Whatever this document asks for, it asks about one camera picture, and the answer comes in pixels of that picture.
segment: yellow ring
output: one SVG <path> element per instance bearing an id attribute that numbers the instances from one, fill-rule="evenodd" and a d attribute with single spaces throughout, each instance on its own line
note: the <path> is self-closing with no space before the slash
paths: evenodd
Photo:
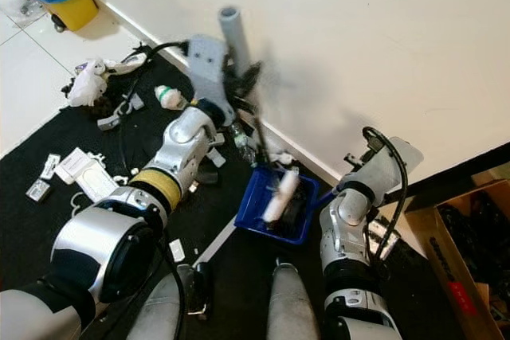
<path id="1" fill-rule="evenodd" d="M 135 181 L 148 183 L 159 190 L 168 200 L 168 203 L 170 203 L 172 211 L 175 210 L 175 207 L 177 207 L 181 200 L 181 190 L 177 182 L 161 171 L 153 169 L 142 170 L 129 183 Z"/>

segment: blue crate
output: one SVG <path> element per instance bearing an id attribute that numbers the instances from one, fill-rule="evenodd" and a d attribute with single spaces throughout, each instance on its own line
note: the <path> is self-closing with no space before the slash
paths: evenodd
<path id="1" fill-rule="evenodd" d="M 280 178 L 284 175 L 284 172 L 281 170 L 278 170 L 277 173 Z M 268 187 L 271 183 L 271 170 L 266 167 L 256 167 L 253 170 L 234 224 L 237 227 L 270 236 L 286 243 L 302 244 L 308 234 L 310 223 L 312 223 L 313 210 L 311 206 L 317 198 L 319 183 L 314 179 L 300 175 L 300 183 L 304 186 L 307 194 L 306 209 L 296 219 L 294 236 L 289 237 L 279 236 L 275 232 L 268 230 L 262 220 L 262 214 L 273 197 L 273 191 Z"/>

